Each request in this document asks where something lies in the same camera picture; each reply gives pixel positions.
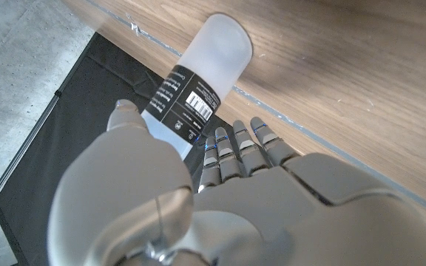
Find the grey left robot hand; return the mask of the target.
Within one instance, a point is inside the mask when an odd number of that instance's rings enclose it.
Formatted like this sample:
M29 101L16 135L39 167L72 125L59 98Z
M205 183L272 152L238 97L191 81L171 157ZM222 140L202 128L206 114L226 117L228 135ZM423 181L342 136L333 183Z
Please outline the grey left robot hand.
M334 157L298 155L258 117L208 139L199 189L173 147L119 100L64 172L51 265L426 265L426 219Z

